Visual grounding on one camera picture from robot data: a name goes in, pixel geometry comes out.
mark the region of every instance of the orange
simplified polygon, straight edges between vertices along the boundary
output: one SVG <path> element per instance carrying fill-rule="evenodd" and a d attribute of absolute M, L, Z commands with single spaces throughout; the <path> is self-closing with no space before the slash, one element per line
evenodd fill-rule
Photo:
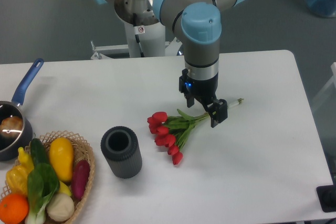
<path fill-rule="evenodd" d="M 20 223 L 28 211 L 28 200 L 21 194 L 8 194 L 0 202 L 0 220 L 6 224 Z"/>

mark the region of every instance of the gray cylinder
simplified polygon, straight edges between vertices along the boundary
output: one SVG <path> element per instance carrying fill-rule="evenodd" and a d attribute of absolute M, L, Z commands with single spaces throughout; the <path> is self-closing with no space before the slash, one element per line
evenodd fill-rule
<path fill-rule="evenodd" d="M 136 134 L 124 126 L 109 129 L 100 143 L 101 151 L 112 172 L 119 178 L 131 178 L 139 173 L 142 157 Z"/>

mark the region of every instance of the yellow bell pepper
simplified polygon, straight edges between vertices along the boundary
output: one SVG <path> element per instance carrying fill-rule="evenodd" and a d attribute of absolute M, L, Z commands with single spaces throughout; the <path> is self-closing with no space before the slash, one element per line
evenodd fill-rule
<path fill-rule="evenodd" d="M 34 169 L 32 157 L 26 153 L 22 147 L 18 149 L 18 152 L 20 164 L 28 170 L 28 173 L 30 173 Z"/>
<path fill-rule="evenodd" d="M 64 183 L 69 183 L 72 179 L 73 152 L 71 142 L 64 137 L 57 138 L 50 144 L 50 164 L 54 168 L 58 179 Z"/>
<path fill-rule="evenodd" d="M 28 170 L 23 165 L 14 166 L 6 173 L 6 181 L 13 193 L 27 196 Z"/>

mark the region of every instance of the red tulip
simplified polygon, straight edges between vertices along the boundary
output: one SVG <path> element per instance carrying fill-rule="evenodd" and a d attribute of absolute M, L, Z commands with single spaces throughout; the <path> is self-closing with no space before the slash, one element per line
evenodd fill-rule
<path fill-rule="evenodd" d="M 167 137 L 166 136 L 156 136 L 155 143 L 157 146 L 163 146 L 167 144 Z"/>
<path fill-rule="evenodd" d="M 155 112 L 152 117 L 161 123 L 167 121 L 168 119 L 168 115 L 166 112 Z"/>
<path fill-rule="evenodd" d="M 167 144 L 168 144 L 167 147 L 170 147 L 170 146 L 174 145 L 175 142 L 176 142 L 176 137 L 174 135 L 172 135 L 172 134 L 169 134 L 167 136 Z"/>
<path fill-rule="evenodd" d="M 182 152 L 175 153 L 172 157 L 173 165 L 179 164 L 179 162 L 182 160 L 182 158 L 183 158 Z"/>
<path fill-rule="evenodd" d="M 159 136 L 165 136 L 169 134 L 169 128 L 167 128 L 166 126 L 159 126 L 157 127 L 157 135 Z"/>
<path fill-rule="evenodd" d="M 152 116 L 150 118 L 147 118 L 147 122 L 149 123 L 149 125 L 153 125 L 153 126 L 161 125 L 161 122 L 154 119 Z"/>
<path fill-rule="evenodd" d="M 177 145 L 172 145 L 168 149 L 168 155 L 174 155 L 174 154 L 176 154 L 179 151 L 180 151 L 180 149 L 178 148 Z"/>
<path fill-rule="evenodd" d="M 158 127 L 149 125 L 149 130 L 152 134 L 156 134 L 158 132 Z"/>

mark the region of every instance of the tulip bouquet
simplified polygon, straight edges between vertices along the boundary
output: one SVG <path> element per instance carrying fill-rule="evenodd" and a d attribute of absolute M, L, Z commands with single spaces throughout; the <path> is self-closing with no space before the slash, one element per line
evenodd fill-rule
<path fill-rule="evenodd" d="M 228 109 L 239 105 L 244 99 L 238 99 L 228 105 Z M 149 129 L 155 134 L 155 143 L 157 146 L 165 146 L 167 152 L 172 156 L 174 165 L 177 165 L 183 158 L 181 149 L 188 141 L 192 130 L 203 120 L 209 117 L 208 113 L 199 116 L 190 116 L 177 109 L 180 116 L 169 116 L 166 112 L 155 112 L 147 118 Z"/>

